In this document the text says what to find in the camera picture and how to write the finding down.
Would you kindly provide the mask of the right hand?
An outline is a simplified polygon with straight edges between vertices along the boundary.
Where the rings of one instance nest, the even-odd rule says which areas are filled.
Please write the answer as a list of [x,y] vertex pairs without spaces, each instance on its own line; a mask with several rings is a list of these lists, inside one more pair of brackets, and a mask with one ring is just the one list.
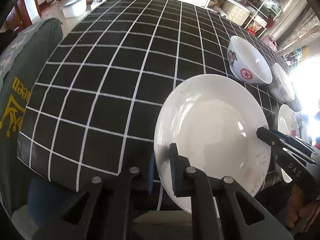
[[297,185],[295,185],[292,189],[291,197],[287,202],[285,225],[289,228],[293,228],[298,218],[307,217],[307,222],[302,227],[302,231],[307,232],[318,215],[319,201],[304,205],[304,193]]

